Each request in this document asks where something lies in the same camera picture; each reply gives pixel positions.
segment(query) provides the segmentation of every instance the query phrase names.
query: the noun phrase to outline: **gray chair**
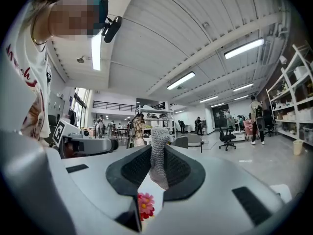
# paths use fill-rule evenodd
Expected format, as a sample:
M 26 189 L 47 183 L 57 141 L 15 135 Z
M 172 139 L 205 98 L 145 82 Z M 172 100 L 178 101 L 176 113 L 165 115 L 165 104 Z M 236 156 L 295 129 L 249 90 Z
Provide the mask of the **gray chair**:
M 190 134 L 188 135 L 188 147 L 201 147 L 202 153 L 202 139 L 197 134 Z
M 171 145 L 188 149 L 188 138 L 187 137 L 177 138 L 174 142 L 171 143 Z

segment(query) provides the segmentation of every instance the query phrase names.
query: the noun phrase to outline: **railing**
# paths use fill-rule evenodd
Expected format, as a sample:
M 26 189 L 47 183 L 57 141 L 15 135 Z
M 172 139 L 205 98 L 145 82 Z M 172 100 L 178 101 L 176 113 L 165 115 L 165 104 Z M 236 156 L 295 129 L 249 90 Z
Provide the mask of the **railing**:
M 101 102 L 101 101 L 93 101 L 92 107 L 96 109 L 129 111 L 129 112 L 134 112 L 136 109 L 135 105 L 116 104 L 116 103 L 108 103 L 108 102 Z
M 153 106 L 152 108 L 154 108 L 156 110 L 165 110 L 165 102 L 158 104 L 156 106 Z

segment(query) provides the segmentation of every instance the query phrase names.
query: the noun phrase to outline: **trash can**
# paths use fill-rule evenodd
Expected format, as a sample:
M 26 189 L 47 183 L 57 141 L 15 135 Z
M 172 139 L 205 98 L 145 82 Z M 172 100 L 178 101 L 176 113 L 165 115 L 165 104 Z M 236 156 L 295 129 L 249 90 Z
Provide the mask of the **trash can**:
M 293 141 L 293 153 L 294 153 L 294 155 L 299 156 L 301 154 L 302 144 L 303 144 L 302 140 Z

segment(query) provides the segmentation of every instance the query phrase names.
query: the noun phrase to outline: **shelving unit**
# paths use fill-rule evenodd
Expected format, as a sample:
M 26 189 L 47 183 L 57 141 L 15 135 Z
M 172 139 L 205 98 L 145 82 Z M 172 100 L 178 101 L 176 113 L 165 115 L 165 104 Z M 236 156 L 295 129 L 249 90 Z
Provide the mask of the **shelving unit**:
M 176 137 L 176 128 L 175 126 L 172 126 L 172 121 L 175 123 L 175 117 L 174 117 L 174 111 L 166 111 L 166 110 L 156 110 L 156 109 L 145 109 L 141 108 L 140 106 L 135 109 L 135 116 L 137 113 L 154 113 L 154 114 L 166 114 L 167 118 L 145 118 L 145 120 L 149 121 L 166 121 L 167 127 L 164 127 L 166 129 L 169 129 L 170 131 L 174 129 L 174 133 L 171 134 L 171 137 L 175 139 Z
M 285 122 L 285 123 L 295 123 L 296 124 L 296 135 L 291 134 L 289 131 L 284 131 L 282 129 L 277 129 L 276 131 L 278 133 L 284 134 L 286 136 L 289 136 L 291 138 L 294 139 L 300 139 L 300 124 L 313 124 L 313 120 L 299 120 L 300 119 L 300 113 L 299 113 L 299 108 L 298 106 L 307 102 L 310 102 L 313 100 L 313 96 L 308 97 L 306 99 L 303 99 L 299 102 L 297 102 L 296 100 L 296 96 L 295 96 L 295 91 L 297 90 L 297 88 L 301 85 L 303 85 L 306 81 L 308 81 L 308 79 L 311 80 L 311 82 L 313 83 L 313 75 L 312 75 L 312 70 L 310 69 L 310 64 L 309 62 L 305 59 L 306 55 L 309 53 L 309 51 L 311 50 L 311 48 L 309 46 L 303 46 L 303 47 L 299 47 L 297 48 L 295 45 L 292 45 L 292 47 L 295 50 L 295 54 L 292 57 L 290 63 L 288 64 L 287 68 L 281 68 L 281 72 L 282 75 L 278 78 L 278 80 L 274 83 L 274 85 L 267 90 L 268 93 L 268 98 L 270 101 L 270 107 L 272 110 L 272 114 L 273 114 L 273 118 L 276 122 Z M 294 70 L 299 67 L 299 66 L 304 66 L 306 69 L 306 73 L 303 74 L 302 77 L 300 77 L 294 84 L 291 84 L 290 81 L 290 75 L 294 72 Z M 270 92 L 274 90 L 274 88 L 277 88 L 277 85 L 279 85 L 279 83 L 282 80 L 285 80 L 288 89 L 284 90 L 283 92 L 281 92 L 279 95 L 274 96 L 272 99 L 270 97 Z M 290 105 L 286 105 L 283 107 L 280 107 L 279 109 L 273 109 L 272 108 L 272 104 L 273 102 L 281 99 L 284 96 L 287 96 L 288 93 L 290 93 L 291 98 L 292 98 L 292 103 Z M 294 108 L 294 112 L 295 112 L 295 119 L 296 120 L 282 120 L 282 119 L 275 119 L 274 113 L 276 111 L 281 111 L 287 108 Z M 308 143 L 310 145 L 313 145 L 312 143 L 306 141 L 306 140 L 302 140 L 305 143 Z

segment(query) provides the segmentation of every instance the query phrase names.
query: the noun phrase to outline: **ceiling light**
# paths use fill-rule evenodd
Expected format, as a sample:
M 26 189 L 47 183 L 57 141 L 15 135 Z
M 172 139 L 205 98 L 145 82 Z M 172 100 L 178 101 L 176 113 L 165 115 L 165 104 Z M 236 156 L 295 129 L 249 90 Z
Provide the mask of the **ceiling light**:
M 245 86 L 242 86 L 242 87 L 239 87 L 239 88 L 236 88 L 236 89 L 234 89 L 234 92 L 236 92 L 236 91 L 238 91 L 238 90 L 242 90 L 242 89 L 244 89 L 244 88 L 251 87 L 251 86 L 253 86 L 253 83 L 252 83 L 252 84 L 245 85 Z
M 174 84 L 171 84 L 170 86 L 167 87 L 168 90 L 171 90 L 178 85 L 182 84 L 183 82 L 186 82 L 188 79 L 194 77 L 196 74 L 194 72 L 188 73 L 186 76 L 182 77 L 180 80 L 176 81 Z
M 242 99 L 242 98 L 246 98 L 247 96 L 248 96 L 248 95 L 242 96 L 242 97 L 236 98 L 235 100 L 239 100 L 239 99 Z
M 245 45 L 242 45 L 236 49 L 233 49 L 231 51 L 228 51 L 225 53 L 225 58 L 226 59 L 229 59 L 231 57 L 234 57 L 234 56 L 237 56 L 247 50 L 250 50 L 250 49 L 253 49 L 253 48 L 256 48 L 258 46 L 261 46 L 264 44 L 264 39 L 261 38 L 261 39 L 258 39 L 258 40 L 255 40 L 253 42 L 250 42 L 250 43 L 247 43 Z
M 98 35 L 91 39 L 91 52 L 92 52 L 92 66 L 94 70 L 101 70 L 100 58 L 101 58 L 101 41 L 102 35 L 99 32 Z
M 215 99 L 215 98 L 218 98 L 218 97 L 217 97 L 217 96 L 214 96 L 214 97 L 211 97 L 211 98 L 208 98 L 208 99 L 202 100 L 202 101 L 200 101 L 200 103 L 203 103 L 203 102 L 206 102 L 206 101 L 209 101 L 209 100 Z
M 216 105 L 211 106 L 211 108 L 216 107 L 216 106 L 220 106 L 220 105 L 223 105 L 223 104 L 224 104 L 224 103 L 216 104 Z

